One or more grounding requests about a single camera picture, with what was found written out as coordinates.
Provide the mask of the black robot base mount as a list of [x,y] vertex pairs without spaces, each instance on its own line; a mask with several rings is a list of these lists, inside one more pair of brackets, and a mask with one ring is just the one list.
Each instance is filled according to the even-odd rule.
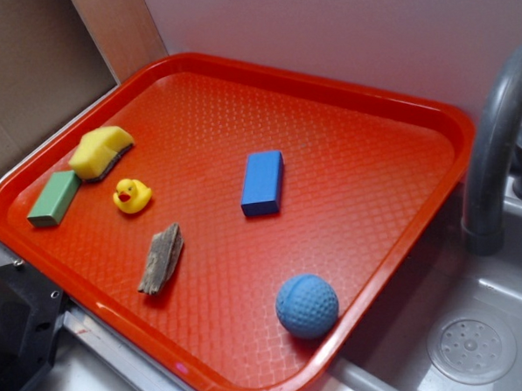
[[21,391],[53,367],[63,300],[31,264],[0,266],[0,391]]

